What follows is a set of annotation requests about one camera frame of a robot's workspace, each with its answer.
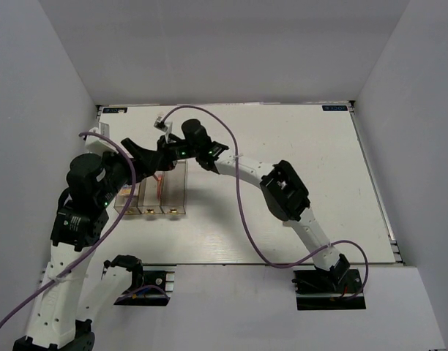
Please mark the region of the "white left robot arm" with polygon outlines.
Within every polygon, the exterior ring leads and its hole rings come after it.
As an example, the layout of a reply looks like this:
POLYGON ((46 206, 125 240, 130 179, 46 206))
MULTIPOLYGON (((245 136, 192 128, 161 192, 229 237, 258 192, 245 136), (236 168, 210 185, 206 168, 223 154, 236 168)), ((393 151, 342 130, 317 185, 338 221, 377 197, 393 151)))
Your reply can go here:
POLYGON ((67 174, 51 233, 51 258, 34 294, 34 314, 14 350, 92 350, 94 324, 115 303, 136 293, 167 292, 145 283, 140 259, 118 255, 105 262, 98 285, 85 297, 81 290, 94 251, 113 232, 106 227, 107 207, 124 185, 141 179, 138 160, 108 137, 84 132, 85 154, 74 158, 67 174))

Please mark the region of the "pastel square eyeshadow palette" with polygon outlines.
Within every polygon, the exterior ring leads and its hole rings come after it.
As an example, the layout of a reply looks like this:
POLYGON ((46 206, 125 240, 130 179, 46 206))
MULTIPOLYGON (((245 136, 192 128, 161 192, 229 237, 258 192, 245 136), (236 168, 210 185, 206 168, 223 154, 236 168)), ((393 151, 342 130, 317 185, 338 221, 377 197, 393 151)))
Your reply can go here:
POLYGON ((120 191, 120 195, 121 196, 129 196, 130 193, 131 193, 131 187, 130 186, 123 186, 121 188, 121 191, 120 191))

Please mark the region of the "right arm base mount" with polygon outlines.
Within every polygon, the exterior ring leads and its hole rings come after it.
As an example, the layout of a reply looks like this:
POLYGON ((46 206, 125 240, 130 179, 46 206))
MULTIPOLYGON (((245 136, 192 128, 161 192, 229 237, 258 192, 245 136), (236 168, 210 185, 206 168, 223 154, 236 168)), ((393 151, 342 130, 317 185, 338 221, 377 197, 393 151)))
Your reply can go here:
POLYGON ((365 310, 362 279, 358 269, 350 269, 340 285, 333 285, 316 270, 295 270, 292 283, 298 311, 365 310))

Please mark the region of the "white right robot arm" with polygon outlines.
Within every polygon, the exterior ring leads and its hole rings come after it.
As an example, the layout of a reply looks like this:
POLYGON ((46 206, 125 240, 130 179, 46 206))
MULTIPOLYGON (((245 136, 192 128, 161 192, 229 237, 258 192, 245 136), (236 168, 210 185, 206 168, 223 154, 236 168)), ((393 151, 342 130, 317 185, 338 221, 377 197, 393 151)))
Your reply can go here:
POLYGON ((270 213, 291 227, 313 254, 321 285, 335 292, 346 284, 350 264, 346 256, 331 245, 317 222, 310 207, 308 189, 289 162, 269 164, 237 156, 228 146, 212 141, 197 119, 183 122, 183 139, 172 135, 172 124, 160 118, 154 127, 165 133, 157 142, 157 148, 164 152, 168 162, 193 158, 207 171, 232 176, 259 188, 270 213))

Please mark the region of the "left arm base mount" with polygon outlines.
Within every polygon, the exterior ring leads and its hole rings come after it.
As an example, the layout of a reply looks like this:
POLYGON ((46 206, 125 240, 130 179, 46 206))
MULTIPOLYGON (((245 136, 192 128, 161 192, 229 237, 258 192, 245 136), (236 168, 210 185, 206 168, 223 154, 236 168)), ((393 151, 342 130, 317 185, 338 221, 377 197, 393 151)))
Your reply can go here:
POLYGON ((128 288, 115 306, 165 307, 171 299, 175 265, 144 265, 143 276, 128 288))

